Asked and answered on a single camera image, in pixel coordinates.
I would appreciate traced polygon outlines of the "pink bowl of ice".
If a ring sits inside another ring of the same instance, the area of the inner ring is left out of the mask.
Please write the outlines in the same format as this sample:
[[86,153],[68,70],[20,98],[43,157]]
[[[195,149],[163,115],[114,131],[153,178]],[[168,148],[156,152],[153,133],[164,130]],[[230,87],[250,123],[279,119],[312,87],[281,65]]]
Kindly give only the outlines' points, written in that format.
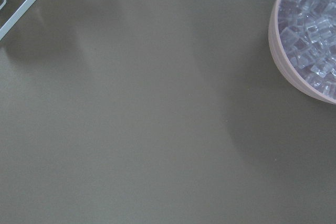
[[335,104],[335,0],[276,0],[269,23],[272,58],[298,90]]

